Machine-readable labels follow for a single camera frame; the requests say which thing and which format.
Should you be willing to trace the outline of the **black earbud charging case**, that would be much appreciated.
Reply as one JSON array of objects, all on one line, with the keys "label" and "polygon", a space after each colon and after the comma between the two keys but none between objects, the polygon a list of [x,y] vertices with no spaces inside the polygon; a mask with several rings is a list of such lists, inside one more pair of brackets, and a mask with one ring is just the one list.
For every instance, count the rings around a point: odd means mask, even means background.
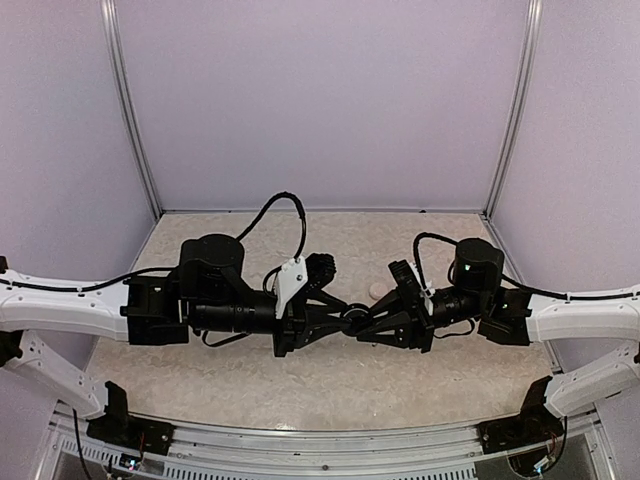
[{"label": "black earbud charging case", "polygon": [[340,319],[345,323],[343,332],[348,336],[355,337],[369,325],[370,309],[361,303],[349,304],[342,311]]}]

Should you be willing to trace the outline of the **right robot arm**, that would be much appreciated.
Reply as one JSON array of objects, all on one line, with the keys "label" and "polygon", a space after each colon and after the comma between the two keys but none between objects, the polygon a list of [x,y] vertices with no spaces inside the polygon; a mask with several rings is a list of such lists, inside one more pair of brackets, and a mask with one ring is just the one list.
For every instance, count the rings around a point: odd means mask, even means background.
[{"label": "right robot arm", "polygon": [[534,382],[513,419],[511,433],[535,442],[551,424],[639,383],[639,288],[570,294],[525,286],[503,273],[504,254],[480,238],[454,242],[447,288],[427,285],[419,261],[389,269],[396,287],[362,313],[350,311],[357,340],[397,348],[431,349],[436,332],[462,321],[503,346],[557,339],[612,338],[612,352],[566,373]]}]

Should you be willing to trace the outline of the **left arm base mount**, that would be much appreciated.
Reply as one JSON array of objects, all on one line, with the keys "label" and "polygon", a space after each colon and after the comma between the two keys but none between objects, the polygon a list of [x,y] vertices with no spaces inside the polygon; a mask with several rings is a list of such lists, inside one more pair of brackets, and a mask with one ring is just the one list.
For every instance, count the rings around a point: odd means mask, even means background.
[{"label": "left arm base mount", "polygon": [[166,456],[175,429],[176,427],[171,423],[135,416],[124,423],[101,417],[88,422],[87,435],[90,438],[144,454]]}]

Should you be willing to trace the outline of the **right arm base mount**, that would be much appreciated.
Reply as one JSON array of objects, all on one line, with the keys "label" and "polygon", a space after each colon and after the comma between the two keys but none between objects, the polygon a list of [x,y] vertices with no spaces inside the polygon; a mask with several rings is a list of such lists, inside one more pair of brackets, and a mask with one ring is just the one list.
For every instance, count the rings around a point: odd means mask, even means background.
[{"label": "right arm base mount", "polygon": [[511,417],[481,422],[477,425],[484,454],[518,449],[562,436],[562,420],[553,415],[518,414]]}]

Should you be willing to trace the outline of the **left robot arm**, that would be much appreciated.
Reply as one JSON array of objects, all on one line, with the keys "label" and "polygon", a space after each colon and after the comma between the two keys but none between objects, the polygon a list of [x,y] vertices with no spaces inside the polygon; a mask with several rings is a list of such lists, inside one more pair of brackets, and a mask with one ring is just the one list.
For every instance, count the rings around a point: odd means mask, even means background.
[{"label": "left robot arm", "polygon": [[324,292],[335,264],[328,254],[300,254],[276,270],[272,293],[242,278],[245,250],[224,234],[185,241],[179,262],[83,286],[1,268],[1,365],[51,389],[77,416],[100,424],[121,445],[140,434],[125,391],[99,382],[38,337],[80,333],[136,346],[186,344],[191,335],[229,332],[234,340],[269,335],[274,354],[287,353],[349,328],[343,301]]}]

